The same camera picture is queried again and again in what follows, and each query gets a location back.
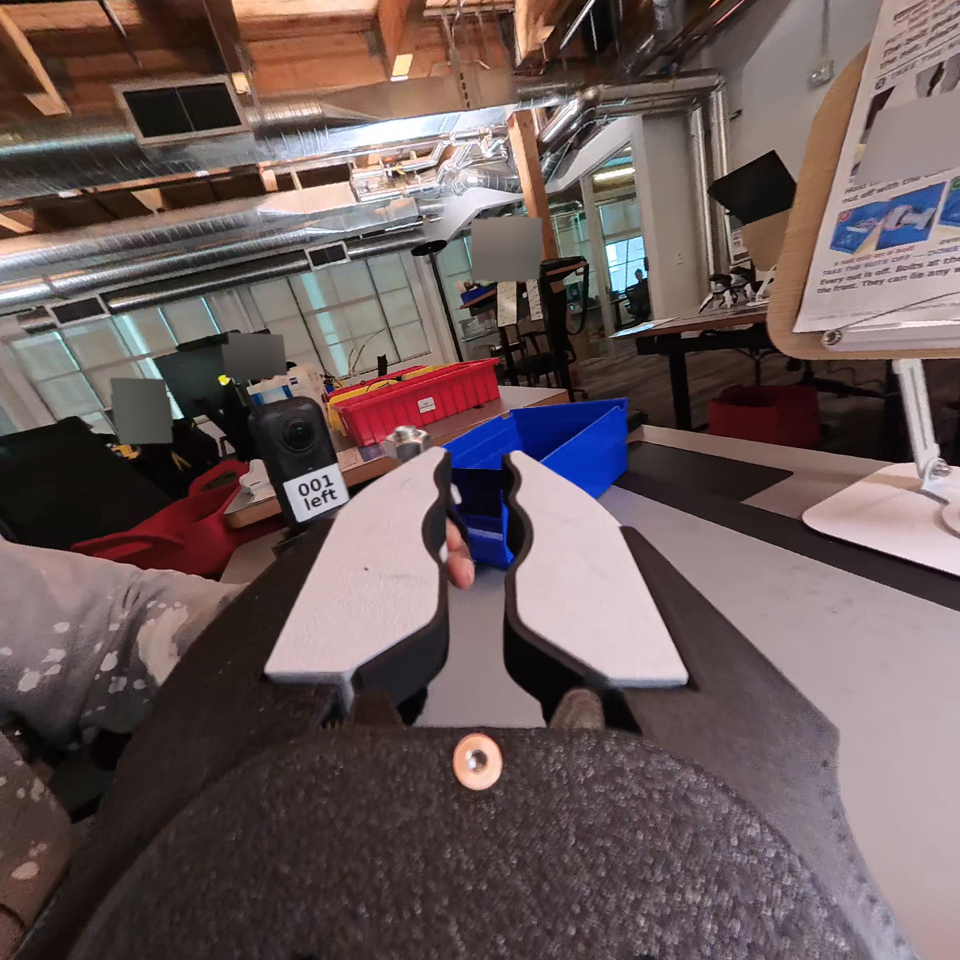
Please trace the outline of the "blue plastic bin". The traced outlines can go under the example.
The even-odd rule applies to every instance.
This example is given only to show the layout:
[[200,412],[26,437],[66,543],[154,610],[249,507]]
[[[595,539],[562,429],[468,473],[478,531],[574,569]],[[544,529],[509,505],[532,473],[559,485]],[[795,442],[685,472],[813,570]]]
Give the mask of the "blue plastic bin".
[[627,406],[618,398],[515,409],[446,444],[475,563],[505,570],[513,560],[503,458],[523,452],[599,498],[628,468]]

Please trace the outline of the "yellow plastic bin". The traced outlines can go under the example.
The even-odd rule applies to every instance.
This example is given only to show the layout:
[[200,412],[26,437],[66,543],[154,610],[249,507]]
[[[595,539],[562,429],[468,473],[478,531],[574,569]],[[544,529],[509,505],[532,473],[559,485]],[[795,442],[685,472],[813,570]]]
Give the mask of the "yellow plastic bin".
[[397,369],[393,371],[388,371],[386,374],[378,377],[372,377],[358,381],[356,383],[342,385],[341,387],[333,390],[330,393],[330,398],[333,398],[335,395],[346,395],[350,392],[368,392],[372,390],[382,389],[385,386],[389,386],[395,383],[402,383],[409,379],[420,378],[428,374],[435,373],[437,371],[442,371],[450,364],[439,364],[439,365],[419,365],[419,366],[408,366],[402,369]]

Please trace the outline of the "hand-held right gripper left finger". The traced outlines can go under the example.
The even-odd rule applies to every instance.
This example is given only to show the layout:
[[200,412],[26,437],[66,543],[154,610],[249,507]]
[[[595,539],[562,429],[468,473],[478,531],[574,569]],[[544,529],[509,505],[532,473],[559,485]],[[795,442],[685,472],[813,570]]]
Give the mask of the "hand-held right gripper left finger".
[[349,711],[373,690],[399,706],[426,690],[450,644],[450,453],[430,448],[361,491],[332,523],[264,666],[325,686]]

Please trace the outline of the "red plastic bin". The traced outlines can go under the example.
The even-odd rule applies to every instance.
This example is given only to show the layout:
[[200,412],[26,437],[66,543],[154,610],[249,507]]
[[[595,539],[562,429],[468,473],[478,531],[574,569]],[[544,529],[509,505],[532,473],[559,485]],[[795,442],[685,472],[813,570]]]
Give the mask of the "red plastic bin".
[[498,360],[413,366],[336,390],[327,403],[329,425],[357,447],[380,443],[398,426],[426,428],[499,399]]

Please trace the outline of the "large ceiling air vent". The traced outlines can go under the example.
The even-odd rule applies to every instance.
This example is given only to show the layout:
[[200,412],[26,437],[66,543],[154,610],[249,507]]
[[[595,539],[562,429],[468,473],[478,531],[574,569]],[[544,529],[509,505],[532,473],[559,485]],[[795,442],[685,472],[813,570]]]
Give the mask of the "large ceiling air vent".
[[142,147],[252,133],[231,75],[125,81],[112,89]]

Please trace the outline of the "hanging paper sheets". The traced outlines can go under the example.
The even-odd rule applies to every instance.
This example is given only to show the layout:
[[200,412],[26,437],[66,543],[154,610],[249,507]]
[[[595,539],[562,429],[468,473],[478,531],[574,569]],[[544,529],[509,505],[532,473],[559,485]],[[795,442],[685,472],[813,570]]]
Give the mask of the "hanging paper sheets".
[[536,279],[496,284],[496,324],[499,329],[516,326],[521,320],[523,306],[532,322],[545,319],[540,283]]

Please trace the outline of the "black gold jacket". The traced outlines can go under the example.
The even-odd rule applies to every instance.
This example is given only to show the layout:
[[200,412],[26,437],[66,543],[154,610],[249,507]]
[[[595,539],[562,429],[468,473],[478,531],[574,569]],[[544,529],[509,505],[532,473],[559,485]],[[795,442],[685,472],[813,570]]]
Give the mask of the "black gold jacket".
[[191,418],[176,418],[172,442],[131,446],[111,443],[113,453],[168,497],[186,498],[194,480],[220,463],[217,441]]

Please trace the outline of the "wooden pillar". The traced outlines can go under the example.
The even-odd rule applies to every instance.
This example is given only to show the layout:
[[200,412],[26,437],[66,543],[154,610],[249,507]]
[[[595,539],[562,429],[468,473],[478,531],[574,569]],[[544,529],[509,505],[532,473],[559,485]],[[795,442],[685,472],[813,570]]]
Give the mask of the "wooden pillar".
[[528,216],[540,221],[541,259],[556,259],[559,257],[559,253],[546,194],[532,111],[529,109],[514,111],[508,121],[508,134]]

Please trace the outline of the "black floor lamp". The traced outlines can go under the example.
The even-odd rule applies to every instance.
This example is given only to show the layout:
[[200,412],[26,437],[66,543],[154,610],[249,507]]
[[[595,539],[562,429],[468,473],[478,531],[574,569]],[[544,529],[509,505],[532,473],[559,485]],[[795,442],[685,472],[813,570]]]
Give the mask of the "black floor lamp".
[[424,259],[429,264],[429,268],[431,270],[432,276],[434,278],[435,286],[437,289],[438,301],[440,303],[442,313],[446,321],[446,326],[450,334],[450,340],[456,355],[456,359],[458,362],[462,363],[464,362],[462,345],[459,340],[457,329],[454,324],[454,319],[450,311],[450,304],[448,302],[448,298],[445,292],[443,277],[441,276],[438,258],[437,258],[438,254],[442,252],[446,248],[446,246],[448,246],[448,242],[442,239],[426,240],[424,242],[421,242],[415,245],[411,250],[411,254],[414,258]]

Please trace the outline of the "black light flag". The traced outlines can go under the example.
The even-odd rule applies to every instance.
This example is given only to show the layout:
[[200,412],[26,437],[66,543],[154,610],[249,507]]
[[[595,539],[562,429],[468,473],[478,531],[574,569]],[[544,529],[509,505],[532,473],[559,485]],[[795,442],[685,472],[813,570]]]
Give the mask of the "black light flag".
[[707,194],[740,226],[773,217],[794,204],[796,181],[776,150],[714,180]]

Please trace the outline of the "printed instruction sheet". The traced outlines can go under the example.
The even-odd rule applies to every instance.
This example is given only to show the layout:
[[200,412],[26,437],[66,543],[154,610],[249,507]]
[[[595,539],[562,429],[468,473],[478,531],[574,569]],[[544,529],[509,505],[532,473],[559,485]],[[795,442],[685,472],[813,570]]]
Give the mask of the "printed instruction sheet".
[[958,329],[959,3],[883,2],[796,333],[877,350]]

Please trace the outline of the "silver ventilation duct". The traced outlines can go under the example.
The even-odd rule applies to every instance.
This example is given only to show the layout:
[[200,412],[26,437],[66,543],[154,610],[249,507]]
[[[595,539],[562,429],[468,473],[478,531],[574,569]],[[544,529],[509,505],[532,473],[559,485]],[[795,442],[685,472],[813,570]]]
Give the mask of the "silver ventilation duct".
[[217,214],[186,210],[2,242],[2,313],[72,301],[150,278],[294,249],[346,243],[420,227],[440,198],[390,195],[351,206],[296,212],[277,200],[229,202]]

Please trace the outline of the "wooden table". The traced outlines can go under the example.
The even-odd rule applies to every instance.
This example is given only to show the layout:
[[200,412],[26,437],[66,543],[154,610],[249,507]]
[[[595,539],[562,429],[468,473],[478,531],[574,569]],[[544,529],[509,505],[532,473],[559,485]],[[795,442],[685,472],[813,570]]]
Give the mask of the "wooden table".
[[675,427],[694,429],[687,357],[689,354],[742,352],[763,356],[776,352],[766,326],[765,306],[748,306],[745,310],[721,310],[691,318],[648,320],[621,329],[607,338],[612,345],[633,341],[638,356],[665,357]]

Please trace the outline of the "red floor bin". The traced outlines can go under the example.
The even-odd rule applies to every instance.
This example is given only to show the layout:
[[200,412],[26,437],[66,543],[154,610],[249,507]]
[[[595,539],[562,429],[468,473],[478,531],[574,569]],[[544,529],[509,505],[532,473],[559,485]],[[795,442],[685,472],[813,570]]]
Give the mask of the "red floor bin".
[[734,385],[707,405],[707,433],[712,436],[807,450],[822,442],[813,386]]

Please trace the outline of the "black standing desk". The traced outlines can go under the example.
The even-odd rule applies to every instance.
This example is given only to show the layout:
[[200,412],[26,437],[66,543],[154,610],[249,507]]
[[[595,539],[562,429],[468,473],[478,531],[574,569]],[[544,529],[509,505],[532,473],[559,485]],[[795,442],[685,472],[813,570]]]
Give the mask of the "black standing desk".
[[[569,287],[567,278],[579,275],[581,311],[575,329],[570,329]],[[489,351],[502,386],[536,387],[553,383],[565,390],[570,402],[587,401],[590,394],[574,383],[573,366],[577,355],[571,337],[584,331],[587,319],[585,297],[589,293],[590,264],[583,257],[562,257],[544,262],[535,288],[539,294],[539,313],[529,304],[529,283],[521,283],[516,294],[515,333],[507,326],[497,327],[498,344]]]

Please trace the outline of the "red tote bag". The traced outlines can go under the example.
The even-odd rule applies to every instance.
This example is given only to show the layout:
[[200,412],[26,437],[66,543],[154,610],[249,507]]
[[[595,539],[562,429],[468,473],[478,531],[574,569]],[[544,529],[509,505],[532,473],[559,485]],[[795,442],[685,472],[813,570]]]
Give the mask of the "red tote bag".
[[225,512],[249,471],[245,462],[226,460],[201,474],[188,495],[132,529],[75,543],[70,550],[140,570],[174,570],[219,578],[234,552],[257,533],[229,527]]

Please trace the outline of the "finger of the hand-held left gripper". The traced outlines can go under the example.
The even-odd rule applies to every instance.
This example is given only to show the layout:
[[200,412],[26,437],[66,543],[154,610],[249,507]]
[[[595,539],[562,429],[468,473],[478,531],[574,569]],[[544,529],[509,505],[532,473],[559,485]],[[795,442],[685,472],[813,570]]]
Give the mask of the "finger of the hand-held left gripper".
[[440,547],[439,557],[444,563],[450,563],[452,557],[472,561],[470,535],[461,513],[462,494],[456,484],[451,484],[445,510],[445,533]]

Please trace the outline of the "grey splattered sweatshirt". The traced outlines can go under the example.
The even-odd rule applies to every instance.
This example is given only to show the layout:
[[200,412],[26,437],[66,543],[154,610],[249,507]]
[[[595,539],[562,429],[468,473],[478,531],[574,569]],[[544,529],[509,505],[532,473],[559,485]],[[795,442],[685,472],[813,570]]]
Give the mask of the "grey splattered sweatshirt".
[[14,745],[1,738],[1,954],[12,957],[62,880],[71,822]]

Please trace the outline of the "wooden document board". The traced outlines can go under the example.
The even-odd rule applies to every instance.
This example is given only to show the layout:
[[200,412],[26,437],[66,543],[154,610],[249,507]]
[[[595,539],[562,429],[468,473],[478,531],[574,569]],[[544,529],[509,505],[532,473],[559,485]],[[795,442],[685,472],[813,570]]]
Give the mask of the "wooden document board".
[[932,349],[913,347],[893,352],[830,351],[822,344],[818,333],[794,331],[868,54],[869,47],[865,46],[834,80],[811,124],[798,173],[794,204],[776,266],[774,289],[767,308],[767,331],[782,354],[800,360],[957,359],[957,347],[949,349],[942,346]]

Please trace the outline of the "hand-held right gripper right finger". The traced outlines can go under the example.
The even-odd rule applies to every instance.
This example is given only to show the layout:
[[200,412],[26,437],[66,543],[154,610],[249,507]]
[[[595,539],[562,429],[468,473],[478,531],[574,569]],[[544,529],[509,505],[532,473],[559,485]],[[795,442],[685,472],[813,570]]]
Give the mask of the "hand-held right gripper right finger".
[[623,528],[595,498],[522,451],[503,458],[505,640],[609,689],[677,689],[690,674]]

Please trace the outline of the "person's left forearm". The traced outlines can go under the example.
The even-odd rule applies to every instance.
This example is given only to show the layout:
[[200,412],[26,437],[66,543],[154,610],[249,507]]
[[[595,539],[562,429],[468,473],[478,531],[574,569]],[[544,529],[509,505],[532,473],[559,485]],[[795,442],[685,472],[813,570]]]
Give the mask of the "person's left forearm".
[[174,570],[1,543],[1,711],[49,745],[130,734],[246,589]]

